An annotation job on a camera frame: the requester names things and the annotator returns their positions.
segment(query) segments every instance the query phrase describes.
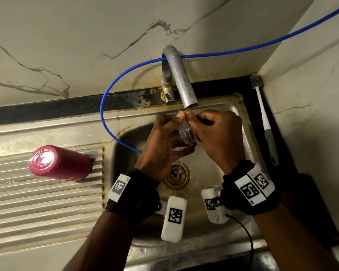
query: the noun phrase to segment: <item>sink drain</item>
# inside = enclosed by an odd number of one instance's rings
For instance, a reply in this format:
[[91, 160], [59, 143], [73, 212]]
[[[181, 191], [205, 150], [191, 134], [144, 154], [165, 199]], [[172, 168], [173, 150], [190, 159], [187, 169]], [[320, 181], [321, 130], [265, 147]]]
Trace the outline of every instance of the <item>sink drain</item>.
[[186, 185], [188, 185], [190, 181], [190, 170], [188, 167], [180, 162], [172, 163], [172, 172], [167, 176], [164, 184], [173, 190], [180, 190]]

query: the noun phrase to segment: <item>fingernail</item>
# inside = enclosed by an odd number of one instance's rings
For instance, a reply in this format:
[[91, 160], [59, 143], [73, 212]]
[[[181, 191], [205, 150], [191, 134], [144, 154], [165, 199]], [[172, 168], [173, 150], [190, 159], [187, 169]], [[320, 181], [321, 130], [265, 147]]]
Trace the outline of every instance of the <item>fingernail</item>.
[[185, 113], [183, 111], [180, 111], [176, 116], [177, 117], [183, 117], [185, 115]]

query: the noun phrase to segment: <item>red bottle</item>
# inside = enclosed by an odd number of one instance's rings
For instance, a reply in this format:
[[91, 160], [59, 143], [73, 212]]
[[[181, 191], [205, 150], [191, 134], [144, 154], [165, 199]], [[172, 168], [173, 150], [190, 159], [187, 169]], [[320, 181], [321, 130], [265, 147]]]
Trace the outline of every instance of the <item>red bottle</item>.
[[85, 154], [46, 145], [31, 155], [28, 165], [36, 176], [77, 182], [89, 175], [93, 164]]

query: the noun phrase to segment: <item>person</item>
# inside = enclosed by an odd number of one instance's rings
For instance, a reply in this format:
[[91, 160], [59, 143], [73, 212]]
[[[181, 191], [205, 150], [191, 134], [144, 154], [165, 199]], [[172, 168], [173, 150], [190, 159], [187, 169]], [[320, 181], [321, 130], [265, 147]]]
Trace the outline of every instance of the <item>person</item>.
[[[84, 244], [64, 267], [64, 271], [124, 269], [138, 224], [157, 210], [159, 195], [156, 187], [170, 172], [173, 161], [194, 152], [194, 147], [173, 151], [174, 147], [186, 145], [183, 141], [169, 140], [172, 132], [185, 119], [198, 135], [208, 156], [226, 175], [224, 183], [229, 184], [223, 191], [228, 192], [221, 193], [226, 206], [226, 195], [238, 190], [228, 177], [233, 177], [235, 171], [239, 174], [239, 166], [242, 164], [249, 164], [245, 158], [241, 118], [230, 111], [215, 110], [206, 110], [198, 115], [183, 111], [177, 116], [158, 115], [143, 154], [134, 168], [126, 173], [131, 179], [122, 191], [120, 200], [118, 203], [108, 201], [106, 211], [100, 216]], [[204, 120], [211, 121], [212, 125], [202, 123]], [[237, 207], [253, 215], [280, 270], [339, 270], [336, 259], [277, 198], [274, 195], [270, 203], [268, 200], [259, 203], [256, 205], [257, 210], [245, 203], [243, 206], [238, 203]]]

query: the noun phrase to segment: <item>transparent plastic piece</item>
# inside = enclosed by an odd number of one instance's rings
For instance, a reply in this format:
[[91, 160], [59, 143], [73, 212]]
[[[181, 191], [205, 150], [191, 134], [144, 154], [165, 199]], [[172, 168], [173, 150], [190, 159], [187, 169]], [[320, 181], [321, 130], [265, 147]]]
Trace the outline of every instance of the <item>transparent plastic piece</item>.
[[193, 143], [199, 139], [197, 135], [192, 132], [186, 120], [183, 121], [178, 130], [183, 141], [189, 146], [193, 146]]

